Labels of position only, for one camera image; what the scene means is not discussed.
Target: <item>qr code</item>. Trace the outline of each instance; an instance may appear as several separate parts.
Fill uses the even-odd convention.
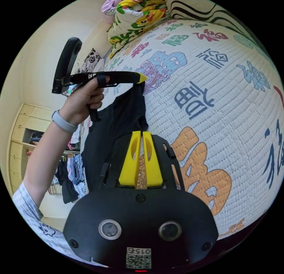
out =
[[[126,267],[132,269],[151,269],[151,256],[127,253]]]

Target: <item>white quilt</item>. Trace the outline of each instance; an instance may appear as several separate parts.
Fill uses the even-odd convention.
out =
[[[219,25],[171,20],[108,60],[111,70],[147,76],[149,131],[173,147],[186,189],[209,206],[219,238],[271,206],[284,177],[284,93],[259,47]],[[129,88],[106,90],[102,109]]]

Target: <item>wooden cabinet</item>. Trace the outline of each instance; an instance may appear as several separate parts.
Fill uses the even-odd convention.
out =
[[[44,109],[41,107],[34,107],[30,116],[43,119],[43,120],[47,120],[47,121],[51,121],[52,113],[53,113],[53,110]]]
[[[30,116],[34,108],[35,107],[33,105],[24,104],[20,111],[20,114]]]
[[[7,159],[8,176],[13,193],[18,189],[24,178],[28,162],[27,151],[35,148],[34,145],[30,144],[30,137],[36,131],[46,131],[52,122],[52,113],[53,111],[50,109],[24,104],[16,117],[15,125],[12,127],[10,153]]]
[[[28,120],[29,120],[29,116],[23,115],[23,114],[19,114],[19,116],[17,118],[17,121],[15,123],[15,126],[26,128]]]
[[[21,174],[21,159],[10,157],[10,171]]]
[[[12,184],[12,186],[17,190],[18,187],[20,186],[20,184],[22,183],[21,175],[18,174],[18,173],[15,173],[13,171],[10,171],[10,177],[11,177],[11,184]]]
[[[11,138],[12,140],[15,140],[17,142],[22,142],[24,138],[24,133],[25,133],[25,128],[15,126]]]
[[[14,158],[20,159],[22,157],[23,145],[18,143],[11,143],[10,155]]]
[[[35,130],[35,131],[40,131],[40,132],[45,132],[47,127],[51,121],[35,118],[35,117],[29,117],[26,123],[26,128]]]

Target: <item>pink blanket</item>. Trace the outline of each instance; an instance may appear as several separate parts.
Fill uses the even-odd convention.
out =
[[[114,22],[114,16],[115,16],[115,12],[116,12],[116,6],[122,2],[124,0],[107,0],[102,8],[101,8],[101,12],[103,15],[104,20],[108,23],[108,24],[112,24]]]

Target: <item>screw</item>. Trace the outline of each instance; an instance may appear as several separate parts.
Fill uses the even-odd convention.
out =
[[[202,249],[203,251],[207,251],[207,250],[210,249],[210,247],[211,247],[211,242],[206,242],[206,243],[201,247],[201,249]]]
[[[145,202],[145,200],[146,200],[146,196],[144,194],[138,194],[136,196],[136,201],[139,202],[139,203],[143,203],[143,202]]]
[[[75,241],[74,239],[71,239],[71,240],[70,240],[70,245],[71,245],[72,247],[74,247],[74,248],[77,248],[77,247],[78,247],[78,242]]]

